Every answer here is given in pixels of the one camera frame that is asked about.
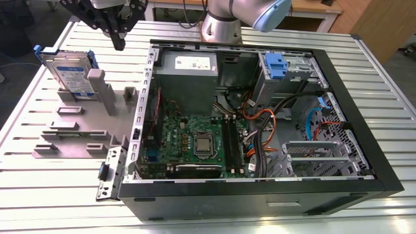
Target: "power supply label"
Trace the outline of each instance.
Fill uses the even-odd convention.
[[[68,90],[76,96],[88,97],[94,95],[94,89],[86,77],[86,70],[82,67],[56,67],[59,77]]]
[[[211,70],[210,58],[178,56],[175,58],[175,69]]]

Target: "black case frame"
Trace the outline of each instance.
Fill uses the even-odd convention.
[[[211,48],[222,45],[230,46],[236,52],[242,48],[311,52],[351,123],[376,179],[122,184],[119,198],[140,219],[327,215],[368,199],[383,198],[404,190],[324,50],[168,40],[151,40],[151,44],[155,48],[166,48],[158,47],[158,44],[174,44],[175,47],[166,49],[176,51],[190,51],[186,45],[195,47],[194,51],[202,45]],[[275,202],[299,203],[303,209],[298,206],[276,208]]]

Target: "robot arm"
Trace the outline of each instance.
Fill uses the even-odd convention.
[[[144,20],[144,11],[148,0],[60,0],[63,7],[79,17],[92,28],[102,29],[106,36],[111,38],[116,50],[123,51],[126,47],[124,37],[136,25]],[[124,5],[130,6],[130,14],[123,16]]]
[[[60,4],[92,29],[102,29],[115,49],[124,50],[124,37],[139,20],[144,20],[148,0],[60,0]],[[128,5],[130,14],[122,9]],[[242,41],[240,20],[254,29],[268,32],[284,19],[291,0],[210,0],[203,40],[222,43]]]
[[[239,43],[240,21],[262,32],[276,28],[291,9],[291,0],[210,0],[202,34],[204,41]]]

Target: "aluminum slotted table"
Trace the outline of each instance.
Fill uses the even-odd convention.
[[[91,49],[114,89],[139,89],[150,39],[199,41],[200,33],[175,23],[142,21],[120,52],[102,31],[83,22],[70,22],[55,46]],[[58,82],[42,67],[0,131],[0,230],[43,234],[416,233],[416,111],[363,42],[342,34],[280,30],[264,34],[248,28],[243,29],[243,41],[327,50],[406,191],[328,216],[143,223],[122,202],[95,202],[103,159],[34,159],[31,155],[60,105]]]

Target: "wooden cabinet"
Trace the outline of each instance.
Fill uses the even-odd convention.
[[[416,30],[416,0],[338,0],[331,33],[358,34],[384,63]]]

